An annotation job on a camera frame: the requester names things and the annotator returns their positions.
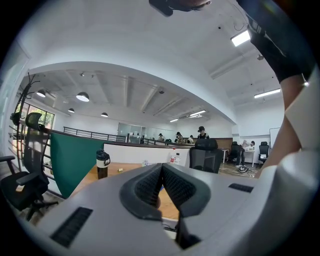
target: chair armrest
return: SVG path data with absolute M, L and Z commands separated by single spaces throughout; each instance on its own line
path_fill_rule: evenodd
M 8 162 L 11 160 L 14 160 L 15 157 L 13 155 L 8 155 L 8 156 L 0 156 L 0 163 L 1 162 Z
M 38 174 L 37 173 L 30 173 L 22 178 L 18 178 L 16 180 L 16 183 L 20 186 L 23 186 L 31 181 L 33 181 L 35 178 L 38 177 Z

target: teal fabric screen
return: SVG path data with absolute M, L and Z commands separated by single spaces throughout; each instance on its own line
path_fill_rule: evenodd
M 50 155 L 55 182 L 64 197 L 69 197 L 96 164 L 96 152 L 104 141 L 51 133 Z

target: floor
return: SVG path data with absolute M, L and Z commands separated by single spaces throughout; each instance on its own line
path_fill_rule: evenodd
M 234 163 L 229 163 L 229 162 L 226 162 L 226 163 L 221 163 L 220 165 L 220 169 L 219 169 L 219 174 L 221 175 L 231 175 L 231 176 L 241 176 L 241 177 L 247 177 L 247 178 L 254 178 L 255 175 L 258 173 L 258 171 L 260 170 L 261 168 L 261 165 L 258 165 L 258 166 L 254 166 L 253 168 L 251 168 L 251 164 L 248 163 L 246 164 L 246 166 L 250 167 L 250 170 L 248 170 L 247 172 L 245 173 L 241 173 L 241 172 L 238 172 L 236 166 Z M 4 177 L 10 175 L 11 172 L 8 168 L 8 165 L 6 162 L 2 162 L 0 163 L 0 180 L 2 180 Z M 47 202 L 53 202 L 53 201 L 58 201 L 59 203 L 63 202 L 64 200 L 60 197 L 57 197 L 53 194 L 51 194 L 50 192 L 46 192 L 43 194 L 43 198 L 45 201 Z M 53 207 L 55 207 L 54 205 L 53 206 L 50 206 L 48 209 L 42 209 L 41 212 L 45 215 L 47 212 L 49 212 Z M 25 209 L 23 211 L 18 211 L 16 210 L 15 208 L 13 208 L 13 211 L 15 212 L 15 214 L 17 216 L 19 216 L 20 218 L 23 218 L 25 219 L 26 216 L 27 216 L 27 213 L 28 213 L 28 210 L 29 209 Z M 30 222 L 34 225 L 36 225 L 39 220 L 41 219 L 41 216 L 37 213 L 35 213 L 33 215 L 33 217 L 31 218 Z

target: wooden desk surface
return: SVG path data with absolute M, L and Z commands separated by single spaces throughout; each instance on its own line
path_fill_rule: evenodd
M 131 171 L 136 168 L 142 167 L 141 163 L 117 163 L 112 162 L 108 165 L 108 177 L 112 177 L 115 175 L 121 175 L 121 173 Z M 75 190 L 72 192 L 71 197 L 78 193 L 85 186 L 95 182 L 98 180 L 98 172 L 97 166 L 94 165 L 92 169 L 88 172 L 88 174 L 82 179 L 82 181 L 78 184 Z M 175 207 L 174 203 L 171 201 L 168 193 L 163 188 L 159 193 L 159 198 L 161 200 L 161 205 L 159 210 L 162 212 L 162 217 L 175 219 L 179 218 L 179 211 Z

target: person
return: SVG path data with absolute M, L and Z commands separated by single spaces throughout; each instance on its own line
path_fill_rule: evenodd
M 236 168 L 240 167 L 240 165 L 239 165 L 240 158 L 241 158 L 241 165 L 245 166 L 245 154 L 244 153 L 246 150 L 253 149 L 255 144 L 256 143 L 254 141 L 251 141 L 251 143 L 249 144 L 249 143 L 247 143 L 246 140 L 244 140 L 243 143 L 239 146 L 237 157 L 236 157 L 236 163 L 235 163 Z
M 159 138 L 158 138 L 158 141 L 161 141 L 163 142 L 165 139 L 164 139 L 164 136 L 162 135 L 162 133 L 159 134 Z
M 177 135 L 177 137 L 178 137 L 178 140 L 177 140 L 176 143 L 178 143 L 178 144 L 183 144 L 183 143 L 184 143 L 184 138 L 182 137 L 181 133 L 178 131 L 178 132 L 176 133 L 176 135 Z
M 209 4 L 210 1 L 149 0 L 152 5 L 151 2 L 161 2 L 161 4 L 154 7 L 165 16 L 171 16 L 173 10 L 183 12 L 198 11 Z M 264 1 L 237 0 L 237 2 L 246 12 L 248 18 L 247 31 L 250 35 L 250 42 L 262 54 L 279 81 L 284 102 L 284 112 L 286 112 L 287 108 L 303 90 L 305 80 L 309 79 L 315 62 L 310 61 L 309 65 L 305 65 L 304 55 L 299 55 L 299 51 L 296 51 L 291 46 L 292 43 L 288 43 L 292 42 L 289 39 L 292 39 L 295 35 L 290 33 L 292 29 L 289 29 L 289 32 L 286 31 L 287 28 L 290 28 L 289 23 L 279 24 L 273 13 L 267 9 L 266 6 L 268 5 Z M 297 152 L 300 148 L 299 138 L 287 116 L 284 115 L 272 151 L 255 178 L 259 178 L 266 167 L 278 165 L 285 156 Z
M 188 143 L 189 144 L 194 144 L 194 137 L 192 135 L 190 135 L 190 137 L 188 138 Z
M 209 135 L 206 133 L 206 130 L 203 126 L 199 127 L 198 133 L 198 139 L 210 139 Z

